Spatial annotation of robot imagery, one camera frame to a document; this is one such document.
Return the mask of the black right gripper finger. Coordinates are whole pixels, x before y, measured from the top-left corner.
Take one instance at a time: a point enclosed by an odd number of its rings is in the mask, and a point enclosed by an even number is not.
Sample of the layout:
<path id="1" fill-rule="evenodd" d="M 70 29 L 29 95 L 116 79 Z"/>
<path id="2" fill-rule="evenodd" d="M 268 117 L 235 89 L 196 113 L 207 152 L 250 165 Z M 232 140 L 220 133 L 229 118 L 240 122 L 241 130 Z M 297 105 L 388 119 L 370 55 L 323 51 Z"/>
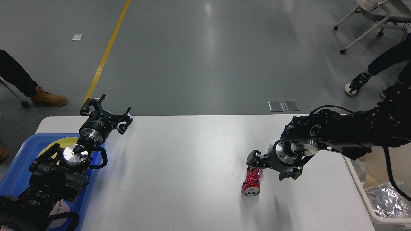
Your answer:
<path id="1" fill-rule="evenodd" d="M 251 168 L 265 168 L 266 155 L 258 150 L 253 150 L 247 157 L 246 164 Z"/>
<path id="2" fill-rule="evenodd" d="M 303 166 L 293 167 L 288 172 L 280 173 L 279 180 L 284 180 L 287 178 L 296 180 L 302 175 L 302 173 L 303 173 Z"/>

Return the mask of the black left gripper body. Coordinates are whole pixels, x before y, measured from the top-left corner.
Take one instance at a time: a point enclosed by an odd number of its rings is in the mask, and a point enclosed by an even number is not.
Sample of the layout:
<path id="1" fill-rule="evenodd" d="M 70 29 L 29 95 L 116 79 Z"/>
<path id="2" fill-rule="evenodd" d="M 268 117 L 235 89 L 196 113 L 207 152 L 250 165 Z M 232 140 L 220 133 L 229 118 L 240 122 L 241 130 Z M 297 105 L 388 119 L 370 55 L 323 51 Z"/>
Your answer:
<path id="1" fill-rule="evenodd" d="M 109 117 L 113 116 L 112 113 L 90 116 L 79 129 L 78 144 L 102 145 L 114 130 L 114 126 L 109 120 Z"/>

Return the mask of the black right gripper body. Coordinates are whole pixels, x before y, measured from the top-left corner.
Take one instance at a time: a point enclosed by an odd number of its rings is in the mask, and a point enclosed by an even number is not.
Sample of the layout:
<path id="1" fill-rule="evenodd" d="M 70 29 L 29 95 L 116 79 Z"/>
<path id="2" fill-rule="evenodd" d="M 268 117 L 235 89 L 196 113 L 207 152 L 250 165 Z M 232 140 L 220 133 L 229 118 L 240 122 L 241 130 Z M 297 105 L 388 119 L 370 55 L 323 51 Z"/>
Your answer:
<path id="1" fill-rule="evenodd" d="M 277 141 L 264 155 L 263 168 L 277 172 L 288 172 L 307 164 L 309 157 L 303 154 L 302 148 L 297 148 L 297 153 L 292 151 L 292 143 Z"/>

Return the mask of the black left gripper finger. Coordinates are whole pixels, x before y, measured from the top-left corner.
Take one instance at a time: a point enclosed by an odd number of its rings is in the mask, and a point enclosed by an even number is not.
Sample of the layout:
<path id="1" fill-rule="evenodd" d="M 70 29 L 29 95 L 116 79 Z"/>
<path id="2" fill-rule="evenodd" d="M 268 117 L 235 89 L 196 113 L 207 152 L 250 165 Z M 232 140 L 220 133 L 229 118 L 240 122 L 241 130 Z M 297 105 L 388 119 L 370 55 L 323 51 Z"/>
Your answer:
<path id="1" fill-rule="evenodd" d="M 105 110 L 102 108 L 101 103 L 104 101 L 106 95 L 103 94 L 99 98 L 88 98 L 84 104 L 81 106 L 79 115 L 80 116 L 106 116 Z"/>
<path id="2" fill-rule="evenodd" d="M 124 114 L 109 115 L 109 124 L 112 130 L 117 130 L 119 134 L 124 135 L 130 124 L 133 122 L 133 118 L 130 114 L 131 109 L 132 108 L 129 107 Z"/>

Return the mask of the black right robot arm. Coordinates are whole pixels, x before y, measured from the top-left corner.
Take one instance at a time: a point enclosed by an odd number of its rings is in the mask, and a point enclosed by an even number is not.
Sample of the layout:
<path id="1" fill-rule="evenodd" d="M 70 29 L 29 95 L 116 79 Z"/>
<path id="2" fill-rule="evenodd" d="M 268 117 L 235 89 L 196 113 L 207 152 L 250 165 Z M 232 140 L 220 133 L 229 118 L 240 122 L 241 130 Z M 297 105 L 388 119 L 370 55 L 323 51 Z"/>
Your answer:
<path id="1" fill-rule="evenodd" d="M 348 110 L 342 115 L 324 105 L 307 116 L 294 116 L 270 151 L 264 155 L 252 151 L 246 164 L 250 170 L 275 170 L 279 172 L 279 180 L 297 179 L 302 167 L 320 150 L 356 160 L 370 153 L 372 147 L 382 147 L 389 182 L 410 200 L 395 183 L 389 156 L 389 147 L 409 144 L 410 137 L 410 89 L 404 88 L 368 111 Z"/>

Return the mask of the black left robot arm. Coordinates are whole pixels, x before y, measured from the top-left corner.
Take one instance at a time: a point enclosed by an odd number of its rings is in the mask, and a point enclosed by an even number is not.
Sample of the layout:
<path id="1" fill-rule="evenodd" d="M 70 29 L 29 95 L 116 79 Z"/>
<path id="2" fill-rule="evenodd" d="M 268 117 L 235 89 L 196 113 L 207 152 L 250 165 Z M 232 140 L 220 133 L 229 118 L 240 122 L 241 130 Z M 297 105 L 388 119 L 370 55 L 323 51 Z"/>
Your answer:
<path id="1" fill-rule="evenodd" d="M 103 144 L 113 130 L 124 134 L 133 119 L 129 107 L 124 114 L 104 110 L 100 98 L 89 98 L 79 114 L 87 116 L 75 144 L 53 144 L 29 166 L 29 186 L 19 196 L 1 196 L 1 228 L 7 231 L 46 231 L 53 221 L 71 219 L 66 230 L 74 231 L 80 216 L 73 211 L 52 215 L 57 202 L 75 202 L 89 184 L 87 171 L 108 163 Z"/>

